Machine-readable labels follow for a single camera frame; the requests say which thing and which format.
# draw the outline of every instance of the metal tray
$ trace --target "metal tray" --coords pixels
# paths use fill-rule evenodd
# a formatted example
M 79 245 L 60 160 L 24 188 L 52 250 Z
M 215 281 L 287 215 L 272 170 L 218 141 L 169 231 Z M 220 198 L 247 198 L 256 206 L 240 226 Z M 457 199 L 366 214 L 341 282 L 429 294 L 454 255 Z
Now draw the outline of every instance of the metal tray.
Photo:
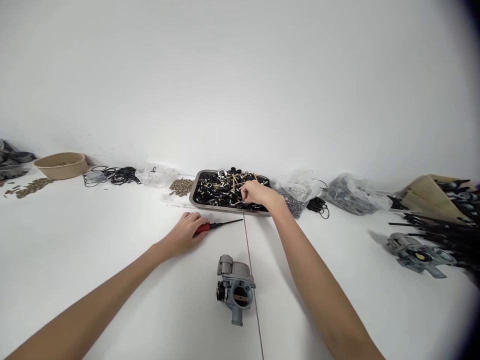
M 248 209 L 239 209 L 236 207 L 226 207 L 226 206 L 213 206 L 213 205 L 203 205 L 194 201 L 195 194 L 197 193 L 197 187 L 199 185 L 200 179 L 204 178 L 206 175 L 215 175 L 218 173 L 218 170 L 201 170 L 196 175 L 195 181 L 193 182 L 192 191 L 190 192 L 190 202 L 191 204 L 200 209 L 219 211 L 223 213 L 230 214 L 240 214 L 240 215 L 255 215 L 255 216 L 271 216 L 268 211 L 259 211 L 259 210 L 248 210 Z M 262 178 L 265 178 L 270 182 L 270 179 L 266 176 L 260 175 Z

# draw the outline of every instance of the white table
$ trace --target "white table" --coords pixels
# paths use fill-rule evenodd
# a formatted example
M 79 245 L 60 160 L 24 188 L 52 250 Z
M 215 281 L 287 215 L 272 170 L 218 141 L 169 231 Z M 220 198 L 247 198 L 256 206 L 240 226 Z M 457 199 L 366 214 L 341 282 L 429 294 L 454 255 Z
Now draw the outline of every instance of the white table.
M 32 170 L 15 185 L 38 177 Z M 22 199 L 1 196 L 0 359 L 167 234 L 185 209 L 162 204 L 159 191 L 137 184 L 86 188 L 77 177 Z M 200 213 L 213 222 L 243 218 Z M 243 221 L 159 266 L 86 359 L 261 359 L 255 304 L 239 327 L 215 297 L 222 254 L 250 263 Z
M 388 224 L 403 222 L 397 214 L 329 208 L 329 219 L 306 211 L 298 224 L 385 358 L 453 359 L 479 294 L 464 271 L 442 265 L 448 278 L 435 279 L 400 266 L 385 248 L 391 233 L 408 231 Z M 295 288 L 273 220 L 245 219 L 264 359 L 331 359 Z
M 14 181 L 23 185 L 40 177 L 34 169 Z M 0 196 L 0 358 L 131 263 L 185 210 L 192 211 L 161 203 L 163 194 L 136 184 L 85 188 L 77 177 L 23 199 Z M 213 222 L 241 218 L 200 213 Z M 399 219 L 390 213 L 354 216 L 331 206 L 330 219 L 306 211 L 298 223 L 387 359 L 448 359 L 478 291 L 458 268 L 441 266 L 448 278 L 438 280 L 401 267 L 382 246 L 391 233 L 404 231 L 388 225 Z M 230 310 L 215 299 L 222 254 L 251 260 L 256 304 L 244 312 L 243 327 L 231 325 Z M 245 224 L 216 229 L 195 251 L 162 264 L 86 356 L 220 357 L 330 359 L 309 322 L 271 218 L 246 216 Z

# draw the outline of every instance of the brown bowl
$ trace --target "brown bowl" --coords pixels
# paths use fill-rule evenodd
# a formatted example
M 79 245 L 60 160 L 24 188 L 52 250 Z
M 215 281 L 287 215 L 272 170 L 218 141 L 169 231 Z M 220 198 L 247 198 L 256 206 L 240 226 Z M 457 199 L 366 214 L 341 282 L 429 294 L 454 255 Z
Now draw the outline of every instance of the brown bowl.
M 35 161 L 33 165 L 52 180 L 74 178 L 89 169 L 85 155 L 78 152 L 61 152 L 42 157 Z

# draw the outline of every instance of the black wire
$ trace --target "black wire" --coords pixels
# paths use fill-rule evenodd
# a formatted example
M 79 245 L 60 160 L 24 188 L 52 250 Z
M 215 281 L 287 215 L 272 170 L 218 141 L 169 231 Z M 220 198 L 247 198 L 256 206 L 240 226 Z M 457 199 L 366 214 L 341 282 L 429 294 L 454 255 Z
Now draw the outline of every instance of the black wire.
M 87 188 L 93 188 L 100 184 L 100 182 L 89 182 L 86 178 L 86 174 L 92 171 L 100 171 L 102 172 L 108 180 L 113 185 L 123 185 L 123 184 L 130 184 L 132 182 L 136 182 L 137 184 L 141 184 L 142 182 L 135 176 L 135 168 L 131 166 L 127 167 L 108 167 L 108 166 L 95 166 L 92 169 L 85 171 L 83 173 L 83 184 Z
M 320 216 L 324 219 L 328 219 L 330 217 L 330 210 L 329 210 L 329 207 L 327 206 L 327 203 L 321 198 L 319 198 L 318 196 L 311 199 L 308 205 L 306 206 L 306 208 L 308 210 L 311 210 L 313 212 L 320 214 Z

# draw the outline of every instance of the carburetor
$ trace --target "carburetor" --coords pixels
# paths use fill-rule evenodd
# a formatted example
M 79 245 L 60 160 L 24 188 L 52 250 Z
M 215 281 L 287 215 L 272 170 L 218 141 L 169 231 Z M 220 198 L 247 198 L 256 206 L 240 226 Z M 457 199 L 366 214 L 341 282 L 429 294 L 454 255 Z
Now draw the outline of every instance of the carburetor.
M 437 269 L 438 265 L 453 265 L 457 262 L 442 249 L 423 245 L 417 239 L 401 232 L 391 234 L 387 246 L 392 254 L 398 256 L 400 265 L 416 273 L 427 270 L 435 279 L 447 277 Z
M 252 289 L 256 287 L 249 266 L 234 261 L 229 255 L 222 255 L 216 274 L 222 278 L 216 286 L 216 299 L 231 310 L 231 323 L 243 326 L 242 311 L 250 309 L 254 299 Z

